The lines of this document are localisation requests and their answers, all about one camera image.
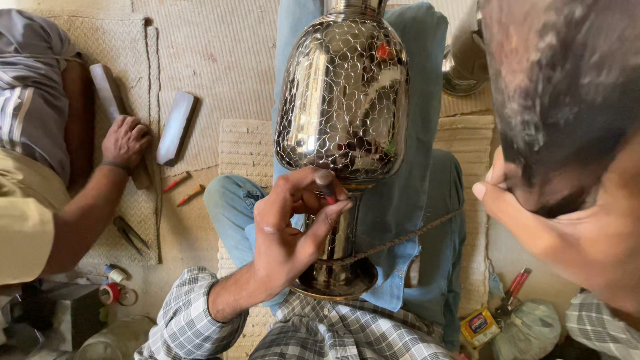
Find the metal vase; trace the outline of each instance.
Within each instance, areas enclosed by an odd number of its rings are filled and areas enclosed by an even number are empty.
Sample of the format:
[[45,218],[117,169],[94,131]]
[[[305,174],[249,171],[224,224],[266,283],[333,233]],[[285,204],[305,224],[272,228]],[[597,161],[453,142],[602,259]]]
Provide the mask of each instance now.
[[[335,172],[354,206],[326,241],[322,259],[355,251],[363,192],[404,158],[409,69],[404,46],[382,19],[387,0],[325,0],[324,16],[293,47],[282,81],[275,155],[289,170]],[[309,226],[312,217],[307,217]],[[292,289],[315,299],[355,299],[374,286],[367,259],[311,265]]]

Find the wristband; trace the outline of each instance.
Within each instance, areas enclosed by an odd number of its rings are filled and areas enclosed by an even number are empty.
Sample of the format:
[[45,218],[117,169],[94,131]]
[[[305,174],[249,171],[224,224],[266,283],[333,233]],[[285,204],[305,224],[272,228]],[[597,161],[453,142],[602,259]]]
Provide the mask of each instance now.
[[124,164],[124,163],[121,163],[121,162],[118,162],[118,161],[102,160],[102,163],[100,163],[99,166],[103,166],[103,165],[110,166],[110,167],[121,168],[127,174],[131,175],[131,167],[126,165],[126,164]]

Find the shirt sleeve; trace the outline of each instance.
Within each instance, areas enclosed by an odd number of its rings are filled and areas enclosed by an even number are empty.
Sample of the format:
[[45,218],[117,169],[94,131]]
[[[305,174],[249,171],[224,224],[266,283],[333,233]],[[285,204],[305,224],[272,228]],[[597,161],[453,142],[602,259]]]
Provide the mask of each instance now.
[[621,360],[640,359],[640,332],[617,319],[591,293],[573,298],[566,327],[574,339],[594,350]]
[[136,351],[136,360],[209,359],[227,351],[244,329],[249,311],[228,323],[209,314],[209,290],[218,277],[205,267],[185,270],[173,284],[158,314],[149,340]]
[[0,197],[0,285],[38,277],[53,246],[53,213],[32,198]]

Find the tape roll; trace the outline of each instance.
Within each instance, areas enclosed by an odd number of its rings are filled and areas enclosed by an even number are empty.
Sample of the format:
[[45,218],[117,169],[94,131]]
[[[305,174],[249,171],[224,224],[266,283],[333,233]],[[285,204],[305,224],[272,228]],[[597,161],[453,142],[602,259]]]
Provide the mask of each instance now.
[[111,305],[120,298],[120,287],[116,282],[102,285],[98,290],[100,301],[105,305]]

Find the plastic bag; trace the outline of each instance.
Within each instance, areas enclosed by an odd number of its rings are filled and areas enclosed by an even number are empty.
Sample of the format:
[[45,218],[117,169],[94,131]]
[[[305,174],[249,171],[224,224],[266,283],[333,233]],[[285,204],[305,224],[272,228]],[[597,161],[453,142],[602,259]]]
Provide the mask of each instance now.
[[525,301],[493,339],[493,357],[538,360],[553,350],[560,333],[560,318],[551,304],[543,300]]

